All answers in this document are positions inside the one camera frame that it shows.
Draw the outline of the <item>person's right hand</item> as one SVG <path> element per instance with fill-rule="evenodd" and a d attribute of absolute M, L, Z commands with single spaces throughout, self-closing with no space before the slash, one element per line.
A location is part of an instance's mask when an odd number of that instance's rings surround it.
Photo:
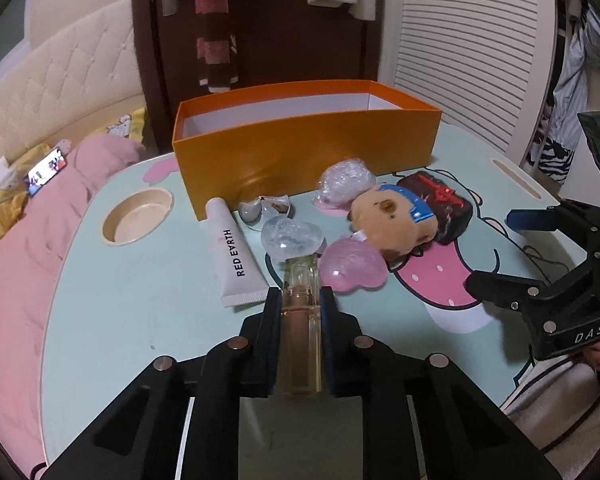
<path fill-rule="evenodd" d="M 600 341 L 583 349 L 585 362 L 596 372 L 600 372 Z"/>

